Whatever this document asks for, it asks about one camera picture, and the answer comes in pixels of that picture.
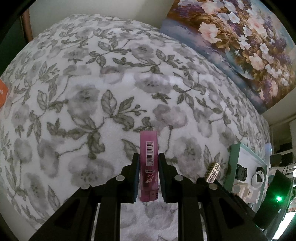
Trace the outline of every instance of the canvas painting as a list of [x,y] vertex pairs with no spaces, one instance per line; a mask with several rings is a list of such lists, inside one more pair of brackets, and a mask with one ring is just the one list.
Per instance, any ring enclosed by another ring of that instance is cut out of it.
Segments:
[[296,45],[259,0],[175,0],[160,31],[214,63],[260,114],[295,87]]

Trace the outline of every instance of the bed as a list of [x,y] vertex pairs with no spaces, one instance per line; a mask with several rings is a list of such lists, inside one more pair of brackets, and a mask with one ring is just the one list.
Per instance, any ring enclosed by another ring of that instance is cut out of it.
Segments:
[[[0,184],[38,229],[79,187],[119,174],[157,130],[159,152],[196,180],[230,146],[259,157],[268,124],[215,65],[150,25],[72,15],[31,41],[1,76]],[[122,204],[121,240],[177,240],[176,204]]]

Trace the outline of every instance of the barcode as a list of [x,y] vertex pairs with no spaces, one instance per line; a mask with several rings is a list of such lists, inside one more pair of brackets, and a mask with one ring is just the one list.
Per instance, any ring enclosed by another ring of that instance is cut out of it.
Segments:
[[146,166],[154,166],[154,142],[146,142]]

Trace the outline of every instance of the pink lighter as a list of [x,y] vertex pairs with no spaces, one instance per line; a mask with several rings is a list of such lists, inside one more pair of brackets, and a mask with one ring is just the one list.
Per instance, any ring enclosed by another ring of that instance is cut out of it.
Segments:
[[140,132],[140,182],[142,202],[158,198],[158,144],[156,131]]

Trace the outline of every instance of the orange box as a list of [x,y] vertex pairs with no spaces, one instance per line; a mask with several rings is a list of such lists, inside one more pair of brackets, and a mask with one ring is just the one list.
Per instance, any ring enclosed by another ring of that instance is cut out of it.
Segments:
[[0,108],[5,104],[7,93],[8,93],[7,86],[0,79]]

